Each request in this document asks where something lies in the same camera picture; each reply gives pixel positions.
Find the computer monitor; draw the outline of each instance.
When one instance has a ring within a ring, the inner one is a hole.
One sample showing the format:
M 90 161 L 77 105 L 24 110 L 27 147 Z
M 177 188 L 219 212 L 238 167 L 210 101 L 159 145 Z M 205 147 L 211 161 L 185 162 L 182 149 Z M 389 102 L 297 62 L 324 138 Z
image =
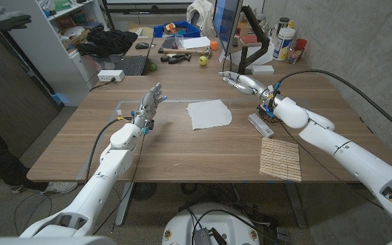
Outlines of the computer monitor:
M 242 4 L 243 0 L 217 0 L 216 2 L 213 17 L 214 29 L 225 54 L 230 52 Z
M 248 47 L 244 46 L 242 48 L 240 64 L 235 72 L 239 74 L 250 74 L 250 70 L 246 70 L 246 67 L 268 51 L 270 38 L 264 35 L 252 9 L 249 6 L 242 7 L 242 4 L 243 0 L 217 0 L 216 7 L 214 8 L 213 24 L 217 37 L 220 39 L 222 48 L 225 51 L 225 55 L 228 55 L 231 52 L 240 12 L 244 12 L 253 32 L 257 36 L 257 41 L 261 42 L 261 49 L 247 57 Z

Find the white box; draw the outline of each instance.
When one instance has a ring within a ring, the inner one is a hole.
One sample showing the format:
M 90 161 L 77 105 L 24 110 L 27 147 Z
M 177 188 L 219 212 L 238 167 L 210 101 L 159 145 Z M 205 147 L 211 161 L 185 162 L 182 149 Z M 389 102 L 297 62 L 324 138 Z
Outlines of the white box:
M 261 118 L 259 118 L 259 116 L 255 113 L 249 115 L 248 120 L 264 137 L 271 137 L 273 134 L 275 134 L 275 132 L 273 132 L 273 130 L 270 129 L 270 127 L 267 126 L 265 122 L 261 120 Z
M 116 79 L 115 82 L 122 82 L 124 77 L 123 70 L 102 70 L 98 73 L 98 78 L 101 82 L 109 82 L 112 78 Z
M 252 75 L 273 75 L 275 70 L 271 65 L 252 66 Z

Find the wooden slat mat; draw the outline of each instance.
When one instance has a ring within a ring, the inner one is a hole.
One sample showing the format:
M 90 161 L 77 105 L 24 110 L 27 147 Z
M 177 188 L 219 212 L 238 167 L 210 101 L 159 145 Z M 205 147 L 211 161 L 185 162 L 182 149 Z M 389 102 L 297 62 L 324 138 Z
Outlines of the wooden slat mat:
M 301 182 L 299 146 L 282 140 L 263 138 L 260 174 Z

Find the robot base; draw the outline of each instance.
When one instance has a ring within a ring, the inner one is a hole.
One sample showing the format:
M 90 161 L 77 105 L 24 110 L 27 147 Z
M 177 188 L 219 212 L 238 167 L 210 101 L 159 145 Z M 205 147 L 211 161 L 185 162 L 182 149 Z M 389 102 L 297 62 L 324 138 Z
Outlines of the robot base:
M 191 206 L 190 210 L 195 214 L 197 218 L 200 218 L 209 210 L 225 210 L 236 214 L 250 224 L 253 224 L 247 217 L 245 217 L 243 214 L 240 214 L 237 210 L 219 203 L 196 204 L 194 206 Z M 178 213 L 166 225 L 161 244 L 191 244 L 193 222 L 196 223 L 196 219 L 193 217 L 192 221 L 192 215 L 188 210 L 183 210 Z M 200 220 L 200 223 L 203 228 L 207 228 L 208 230 L 211 228 L 215 228 L 215 230 L 217 230 L 221 236 L 225 237 L 226 235 L 225 241 L 227 244 L 259 245 L 258 235 L 256 235 L 254 229 L 250 228 L 234 216 L 231 216 L 224 212 L 208 213 Z M 252 239 L 250 236 L 251 234 L 256 235 L 256 238 Z M 213 245 L 218 244 L 217 241 L 214 239 L 214 236 L 210 236 L 210 241 Z

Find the sneaker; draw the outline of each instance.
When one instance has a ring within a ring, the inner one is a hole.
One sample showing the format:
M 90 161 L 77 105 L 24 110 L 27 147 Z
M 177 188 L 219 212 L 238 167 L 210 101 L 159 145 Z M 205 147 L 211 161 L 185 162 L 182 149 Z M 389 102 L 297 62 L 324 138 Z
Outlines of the sneaker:
M 25 190 L 27 190 L 27 187 L 20 185 L 20 186 L 12 186 L 11 190 L 13 194 L 17 195 L 19 193 L 23 193 Z
M 69 193 L 78 186 L 77 182 L 49 182 L 45 191 L 40 194 L 45 195 L 48 193 Z

